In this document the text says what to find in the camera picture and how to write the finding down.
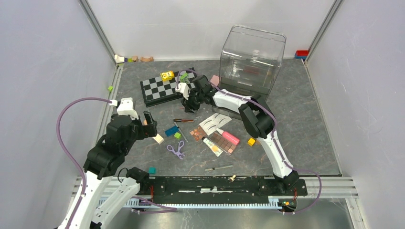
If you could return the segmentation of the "pink bottle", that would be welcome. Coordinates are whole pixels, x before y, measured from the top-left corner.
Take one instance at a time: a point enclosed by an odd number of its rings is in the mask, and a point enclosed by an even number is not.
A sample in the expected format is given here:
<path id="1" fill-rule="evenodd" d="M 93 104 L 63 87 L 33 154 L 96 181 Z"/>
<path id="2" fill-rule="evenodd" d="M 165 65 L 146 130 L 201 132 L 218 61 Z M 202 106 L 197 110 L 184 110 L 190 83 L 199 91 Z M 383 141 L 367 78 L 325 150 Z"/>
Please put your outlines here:
<path id="1" fill-rule="evenodd" d="M 227 139 L 229 142 L 231 142 L 233 145 L 237 146 L 237 145 L 239 144 L 240 139 L 237 138 L 236 136 L 234 136 L 233 134 L 231 134 L 231 133 L 229 133 L 229 132 L 227 132 L 227 131 L 224 131 L 224 130 L 222 130 L 222 129 L 220 129 L 220 128 L 217 128 L 216 131 L 217 131 L 222 137 L 224 137 L 224 138 Z"/>

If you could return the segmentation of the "brown eyeshadow palette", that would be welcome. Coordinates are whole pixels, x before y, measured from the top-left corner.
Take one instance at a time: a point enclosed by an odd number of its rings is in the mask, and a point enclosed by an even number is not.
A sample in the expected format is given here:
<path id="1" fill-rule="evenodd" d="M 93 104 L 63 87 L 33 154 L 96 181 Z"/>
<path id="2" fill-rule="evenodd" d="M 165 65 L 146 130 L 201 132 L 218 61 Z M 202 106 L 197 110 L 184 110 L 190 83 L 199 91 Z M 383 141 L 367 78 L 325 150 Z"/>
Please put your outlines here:
<path id="1" fill-rule="evenodd" d="M 236 145 L 224 138 L 218 132 L 214 132 L 209 139 L 228 155 L 231 155 L 236 150 Z"/>

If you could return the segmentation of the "clear acrylic makeup organizer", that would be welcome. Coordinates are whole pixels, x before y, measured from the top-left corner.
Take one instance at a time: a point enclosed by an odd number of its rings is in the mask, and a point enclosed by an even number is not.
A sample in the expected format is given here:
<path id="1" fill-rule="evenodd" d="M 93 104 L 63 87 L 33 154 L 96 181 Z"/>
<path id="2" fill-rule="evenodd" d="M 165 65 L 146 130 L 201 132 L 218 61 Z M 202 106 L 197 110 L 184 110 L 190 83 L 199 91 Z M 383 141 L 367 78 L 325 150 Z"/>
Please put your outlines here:
<path id="1" fill-rule="evenodd" d="M 235 25 L 220 55 L 220 89 L 244 96 L 269 97 L 282 66 L 286 36 Z"/>

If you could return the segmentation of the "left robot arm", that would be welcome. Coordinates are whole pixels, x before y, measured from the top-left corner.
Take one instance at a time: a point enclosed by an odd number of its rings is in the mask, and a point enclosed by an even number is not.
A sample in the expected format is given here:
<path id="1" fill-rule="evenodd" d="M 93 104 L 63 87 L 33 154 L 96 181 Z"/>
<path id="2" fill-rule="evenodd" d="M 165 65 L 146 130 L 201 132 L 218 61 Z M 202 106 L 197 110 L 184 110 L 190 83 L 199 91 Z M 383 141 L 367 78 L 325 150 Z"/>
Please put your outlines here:
<path id="1" fill-rule="evenodd" d="M 82 181 L 74 204 L 68 210 L 61 229 L 105 229 L 116 214 L 133 196 L 149 191 L 149 174 L 131 168 L 119 187 L 99 204 L 105 188 L 125 161 L 125 156 L 137 140 L 157 135 L 157 122 L 150 111 L 143 112 L 147 125 L 128 115 L 114 114 L 107 132 L 87 154 L 84 164 L 86 180 Z"/>

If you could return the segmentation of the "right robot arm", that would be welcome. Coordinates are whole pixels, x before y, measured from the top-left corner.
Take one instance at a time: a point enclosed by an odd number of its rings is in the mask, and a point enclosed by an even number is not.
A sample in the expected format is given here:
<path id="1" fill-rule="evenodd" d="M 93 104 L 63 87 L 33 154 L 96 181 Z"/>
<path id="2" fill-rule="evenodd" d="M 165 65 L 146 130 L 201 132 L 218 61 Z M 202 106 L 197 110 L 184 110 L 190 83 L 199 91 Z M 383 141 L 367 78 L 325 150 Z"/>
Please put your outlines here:
<path id="1" fill-rule="evenodd" d="M 209 104 L 239 114 L 247 133 L 259 141 L 270 160 L 277 191 L 282 195 L 293 191 L 299 174 L 290 164 L 279 142 L 277 121 L 266 101 L 259 95 L 243 96 L 219 89 L 205 75 L 191 79 L 191 83 L 194 88 L 189 88 L 186 83 L 179 83 L 176 89 L 183 96 L 181 104 L 185 112 L 195 113 L 201 104 Z"/>

